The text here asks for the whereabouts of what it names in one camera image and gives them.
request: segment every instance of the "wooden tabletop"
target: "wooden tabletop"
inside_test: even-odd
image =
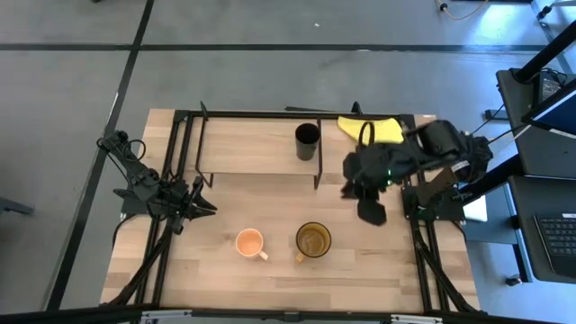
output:
[[[173,115],[173,110],[154,109],[148,116],[142,137],[148,149],[142,162],[157,170],[164,161]],[[417,123],[433,119],[416,118]],[[342,161],[354,150],[355,143],[335,120],[323,120],[324,172],[318,190],[314,190],[312,175],[318,172],[317,157],[308,162],[294,160],[293,130],[303,122],[210,118],[201,170],[215,174],[214,186],[205,186],[202,195],[218,207],[218,212],[186,221],[182,235],[173,237],[162,306],[422,312],[410,225],[404,219],[400,188],[393,185],[381,195],[388,217],[384,226],[375,227],[358,219],[356,202],[340,199]],[[201,118],[194,119],[184,174],[189,183],[196,176],[200,124]],[[177,148],[184,131],[179,133]],[[274,162],[278,159],[291,162]],[[178,152],[173,160],[176,170]],[[295,234],[308,221],[326,225],[332,246],[325,256],[298,265]],[[120,229],[103,302],[119,293],[140,266],[149,224],[149,216],[142,215]],[[263,234],[268,261],[246,259],[236,251],[235,238],[245,228]],[[436,235],[445,272],[466,300],[478,307],[462,233],[449,222],[437,221]],[[151,298],[155,273],[152,269],[146,301]],[[433,304],[438,307],[434,276],[429,269],[428,280]]]

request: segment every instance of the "floor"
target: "floor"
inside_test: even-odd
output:
[[[549,2],[538,0],[535,6]],[[0,196],[36,208],[32,217],[0,217],[0,313],[44,307],[94,161],[95,140],[108,121],[122,76],[130,75],[124,70],[130,61],[127,50],[38,50],[5,44],[132,44],[145,4],[0,3]],[[457,16],[477,5],[449,4]],[[535,16],[529,4],[489,3],[470,18],[453,22],[437,10],[434,0],[157,0],[143,44],[468,47],[413,47],[411,52],[287,47],[141,51],[131,77],[123,79],[130,83],[123,102],[122,93],[118,97],[122,105],[117,128],[137,138],[148,109],[196,109],[200,100],[213,110],[282,110],[293,105],[339,112],[359,101],[365,112],[435,114],[471,131],[482,123],[484,110],[501,105],[496,71],[523,66],[535,53],[522,46],[547,44],[545,32],[558,34],[576,17],[576,9],[555,8],[544,26]],[[576,49],[566,50],[564,57],[575,69]],[[566,68],[558,60],[550,66]],[[508,128],[493,122],[481,134],[494,137]],[[494,151],[502,150],[492,166],[514,154],[508,142],[494,145]],[[112,189],[122,186],[117,170],[106,164],[63,308],[99,301],[121,205]],[[576,321],[569,304],[575,287],[535,282],[509,288],[502,279],[517,272],[511,247],[471,243],[469,250],[483,310]]]

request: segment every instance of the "computer monitor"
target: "computer monitor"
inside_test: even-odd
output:
[[[576,139],[576,79],[523,116],[522,122]]]

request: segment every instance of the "wheel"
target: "wheel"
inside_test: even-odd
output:
[[[510,287],[515,286],[517,284],[522,284],[520,274],[512,275],[511,277],[506,278],[505,282]]]
[[[543,19],[551,11],[552,11],[552,7],[545,5],[544,8],[542,8],[542,11],[540,13],[538,13],[538,16],[536,18],[538,18],[538,20]]]

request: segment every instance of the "yellow cloth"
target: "yellow cloth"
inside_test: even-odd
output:
[[[356,141],[360,138],[360,130],[365,122],[374,124],[374,131],[376,133],[374,135],[375,143],[402,143],[404,141],[402,127],[400,127],[398,122],[393,118],[383,121],[362,121],[338,117],[338,127]],[[364,136],[362,137],[363,144],[368,145],[369,139],[370,126],[366,126],[364,128]]]

